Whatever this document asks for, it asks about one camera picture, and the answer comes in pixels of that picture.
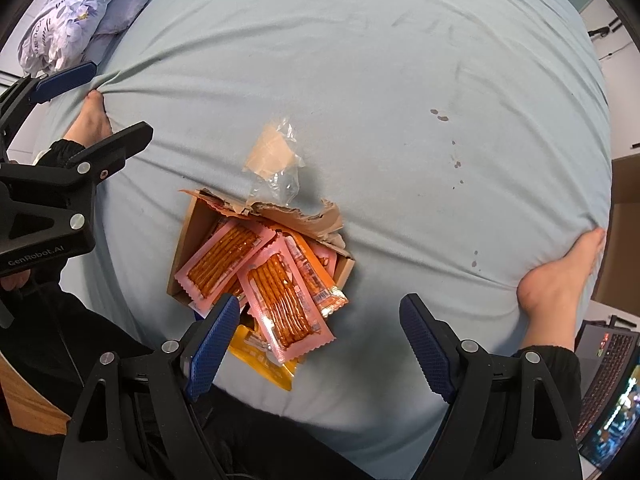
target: clear plastic bag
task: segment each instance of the clear plastic bag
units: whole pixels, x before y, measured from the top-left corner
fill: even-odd
[[[255,174],[247,205],[255,202],[287,206],[300,190],[298,168],[305,163],[296,154],[296,138],[288,119],[262,130],[243,171]]]

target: laptop screen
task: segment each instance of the laptop screen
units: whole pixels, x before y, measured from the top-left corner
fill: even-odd
[[[580,454],[604,471],[626,442],[640,418],[640,358],[626,381],[626,389],[597,431],[584,439]]]

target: cardboard box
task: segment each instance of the cardboard box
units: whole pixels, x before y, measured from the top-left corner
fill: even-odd
[[[214,194],[208,189],[188,191],[188,193],[192,195],[192,199],[182,224],[166,290],[167,294],[179,303],[188,306],[191,303],[191,298],[180,286],[180,283],[175,280],[175,273],[203,245],[212,227],[217,224],[221,216],[238,218],[263,216],[332,248],[338,253],[334,282],[338,288],[343,288],[347,282],[355,260],[344,249],[344,241],[337,233],[337,230],[342,227],[342,217],[335,204],[324,202],[324,208],[321,212],[317,215],[307,216],[299,209],[278,207],[273,204],[258,202],[247,206],[221,193]]]
[[[607,246],[591,299],[640,316],[640,154],[611,165]]]

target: fitted sheet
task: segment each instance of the fitted sheet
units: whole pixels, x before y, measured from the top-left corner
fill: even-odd
[[[351,303],[292,392],[231,355],[216,383],[377,478],[410,478],[445,410],[400,299],[417,292],[461,338],[511,353],[522,276],[607,226],[604,82],[566,0],[152,0],[90,87],[115,130],[146,121],[154,140],[100,186],[96,249],[63,286],[150,344],[193,320],[165,294],[190,199],[177,190],[244,198],[263,124],[290,117],[306,161],[293,205],[339,204]],[[88,88],[52,102],[38,150]]]

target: metal screw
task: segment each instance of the metal screw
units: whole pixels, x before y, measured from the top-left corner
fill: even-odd
[[[529,361],[530,363],[533,363],[533,364],[537,364],[537,363],[540,362],[540,356],[538,354],[536,354],[535,352],[527,352],[524,355],[524,357],[525,357],[525,359],[527,361]]]
[[[69,221],[69,225],[71,225],[71,228],[74,231],[77,231],[78,229],[82,229],[82,226],[84,225],[84,216],[81,215],[80,213],[76,213],[71,217],[71,220]]]
[[[465,352],[469,352],[470,354],[477,352],[479,348],[478,343],[471,341],[471,339],[465,339],[460,346],[462,346]]]
[[[175,352],[178,349],[178,346],[180,346],[178,344],[177,341],[174,341],[173,339],[169,339],[169,341],[165,341],[164,343],[162,343],[162,351],[165,354],[171,354],[172,352]]]
[[[78,164],[78,173],[84,175],[87,171],[91,169],[91,165],[88,162],[81,162]]]
[[[115,359],[115,355],[113,355],[113,352],[105,352],[104,354],[102,354],[100,356],[100,362],[103,365],[108,365],[109,363],[111,363],[113,360]]]

